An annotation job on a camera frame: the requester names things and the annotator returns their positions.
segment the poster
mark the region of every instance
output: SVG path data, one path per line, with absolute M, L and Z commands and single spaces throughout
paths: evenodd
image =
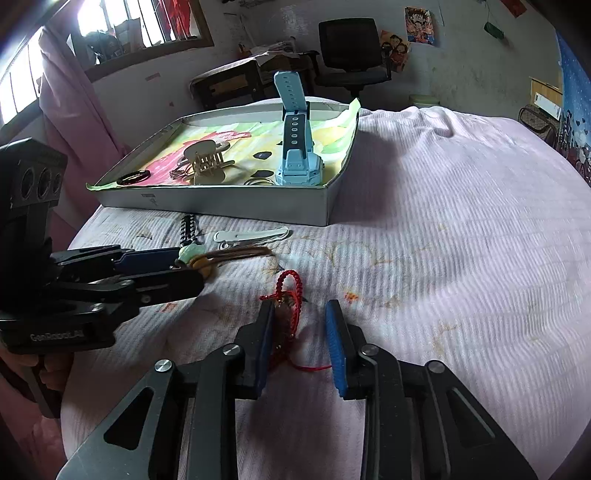
M 509 9 L 509 12 L 511 12 L 515 18 L 527 11 L 525 5 L 521 3 L 521 0 L 501 0 L 501 2 L 503 2 L 503 5 Z
M 396 73 L 401 73 L 408 61 L 408 54 L 410 52 L 410 42 L 400 38 L 392 32 L 382 30 L 379 35 L 379 42 L 381 46 L 385 44 L 390 45 L 392 52 L 390 53 L 390 60 L 392 61 L 392 70 Z
M 435 37 L 431 12 L 424 8 L 414 7 L 406 7 L 405 12 L 408 41 L 433 45 Z
M 591 186 L 591 80 L 558 35 L 563 70 L 563 110 L 556 149 Z

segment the bed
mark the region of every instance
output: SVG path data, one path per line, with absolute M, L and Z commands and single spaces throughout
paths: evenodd
M 519 123 L 441 107 L 362 110 L 331 225 L 293 225 L 274 257 L 219 268 L 194 300 L 148 307 L 110 349 L 78 353 L 62 406 L 71 456 L 161 358 L 195 361 L 254 320 L 281 269 L 304 282 L 293 359 L 329 362 L 323 309 L 338 299 L 398 359 L 440 359 L 548 479 L 591 419 L 591 192 Z M 99 208 L 71 248 L 175 246 L 181 213 Z M 281 224 L 201 216 L 218 230 Z M 359 478 L 363 403 L 330 370 L 278 368 L 236 409 L 241 479 Z

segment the green object on wall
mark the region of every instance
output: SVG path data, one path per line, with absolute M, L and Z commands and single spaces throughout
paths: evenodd
M 496 28 L 492 23 L 486 22 L 484 29 L 490 33 L 493 37 L 498 38 L 499 40 L 503 40 L 505 38 L 505 34 L 499 28 Z

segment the red string bracelet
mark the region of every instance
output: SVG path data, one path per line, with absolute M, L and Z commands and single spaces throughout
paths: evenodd
M 294 278 L 296 287 L 295 292 L 291 290 L 283 290 L 283 282 L 288 277 L 288 275 L 291 275 Z M 284 298 L 287 296 L 291 297 L 294 302 L 294 305 L 291 309 L 290 328 L 287 339 L 284 345 L 278 345 L 277 349 L 271 354 L 269 370 L 273 370 L 284 361 L 287 361 L 293 368 L 302 372 L 319 372 L 321 370 L 331 368 L 331 365 L 325 365 L 323 367 L 303 367 L 302 365 L 296 365 L 290 358 L 291 348 L 293 347 L 293 343 L 296 339 L 297 327 L 300 323 L 301 299 L 303 290 L 304 287 L 298 273 L 295 270 L 285 270 L 281 272 L 281 275 L 279 275 L 279 278 L 277 279 L 275 292 L 271 295 L 262 295 L 260 297 L 261 300 L 273 299 L 277 302 L 281 302 L 284 301 Z

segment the light blue watch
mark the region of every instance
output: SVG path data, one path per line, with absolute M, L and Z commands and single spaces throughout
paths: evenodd
M 283 101 L 283 158 L 275 179 L 279 185 L 319 185 L 322 159 L 313 151 L 310 104 L 300 75 L 277 72 L 275 87 Z

